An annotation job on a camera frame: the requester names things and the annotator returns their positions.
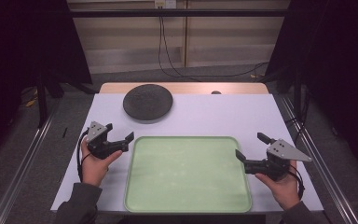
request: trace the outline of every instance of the person's arm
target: person's arm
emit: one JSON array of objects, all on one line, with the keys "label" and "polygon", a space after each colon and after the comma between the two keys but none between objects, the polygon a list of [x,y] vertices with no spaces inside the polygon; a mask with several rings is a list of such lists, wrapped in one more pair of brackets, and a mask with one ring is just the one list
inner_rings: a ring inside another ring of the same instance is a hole
[{"label": "person's arm", "polygon": [[299,202],[291,208],[284,211],[282,219],[286,224],[301,223],[301,224],[318,224],[321,221],[316,218],[303,203]]},{"label": "person's arm", "polygon": [[90,154],[85,140],[81,144],[83,160],[83,182],[75,183],[71,198],[64,202],[57,210],[55,224],[61,223],[93,223],[97,217],[96,204],[100,198],[101,182],[105,177],[108,166],[121,156],[122,151],[116,151],[104,160],[100,160]]},{"label": "person's arm", "polygon": [[[292,167],[290,171],[296,173],[296,161],[290,161]],[[286,224],[316,224],[320,223],[303,204],[297,193],[297,180],[287,175],[285,178],[279,181],[273,181],[268,176],[262,174],[256,174],[255,177],[263,182],[272,192],[275,201],[284,210],[282,219]]]}]

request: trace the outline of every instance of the white table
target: white table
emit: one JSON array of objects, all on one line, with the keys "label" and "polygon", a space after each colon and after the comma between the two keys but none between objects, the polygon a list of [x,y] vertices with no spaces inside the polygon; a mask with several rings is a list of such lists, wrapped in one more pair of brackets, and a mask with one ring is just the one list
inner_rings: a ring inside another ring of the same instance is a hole
[{"label": "white table", "polygon": [[[123,107],[123,93],[96,94],[83,130],[95,120],[101,124],[112,123],[109,141],[123,139],[134,132],[140,136],[232,136],[240,144],[241,152],[249,160],[266,158],[267,145],[256,137],[258,132],[269,137],[282,138],[293,144],[273,96],[270,94],[174,94],[171,111],[155,121],[139,121],[129,117]],[[111,164],[101,188],[99,211],[129,213],[124,207],[125,188],[131,160],[130,151]],[[302,162],[297,163],[305,185],[303,201],[311,211],[324,210],[310,182]],[[253,175],[248,175],[253,206],[249,213],[282,211],[274,201],[270,190]],[[62,185],[51,210],[69,200],[72,187],[78,182],[76,151],[69,163]]]}]

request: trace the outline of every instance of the human hand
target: human hand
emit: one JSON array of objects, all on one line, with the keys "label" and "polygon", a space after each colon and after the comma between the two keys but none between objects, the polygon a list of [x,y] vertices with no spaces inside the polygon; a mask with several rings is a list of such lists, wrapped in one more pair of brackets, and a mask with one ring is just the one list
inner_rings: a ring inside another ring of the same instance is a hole
[{"label": "human hand", "polygon": [[123,153],[122,151],[116,151],[104,160],[96,158],[90,154],[90,151],[87,148],[86,138],[84,138],[81,143],[81,152],[82,160],[87,156],[82,163],[83,183],[91,184],[96,187],[100,187],[101,182],[108,171],[110,163],[115,161]]},{"label": "human hand", "polygon": [[[290,161],[290,164],[293,166],[290,167],[290,172],[295,174],[296,161]],[[269,187],[275,201],[283,210],[288,210],[300,202],[297,193],[297,180],[293,176],[286,175],[285,178],[276,182],[263,174],[255,174],[255,177]]]}]

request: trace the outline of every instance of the sleeve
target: sleeve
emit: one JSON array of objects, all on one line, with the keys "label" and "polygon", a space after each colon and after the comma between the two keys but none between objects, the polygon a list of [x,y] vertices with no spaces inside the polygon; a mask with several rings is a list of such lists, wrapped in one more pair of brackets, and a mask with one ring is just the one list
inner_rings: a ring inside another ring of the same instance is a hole
[{"label": "sleeve", "polygon": [[290,208],[289,210],[286,210],[282,214],[282,219],[286,224],[317,224],[321,223],[321,220],[316,218],[310,210],[307,208],[307,206],[300,202]]},{"label": "sleeve", "polygon": [[96,204],[102,191],[89,184],[75,183],[71,198],[60,205],[54,223],[93,223],[97,217]]}]

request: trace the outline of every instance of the green mat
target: green mat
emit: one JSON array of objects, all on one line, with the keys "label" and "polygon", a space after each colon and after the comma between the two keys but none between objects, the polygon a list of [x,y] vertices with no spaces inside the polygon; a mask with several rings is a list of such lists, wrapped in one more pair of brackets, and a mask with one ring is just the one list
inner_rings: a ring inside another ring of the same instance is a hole
[{"label": "green mat", "polygon": [[232,137],[140,137],[126,208],[134,213],[243,213],[252,206]]}]

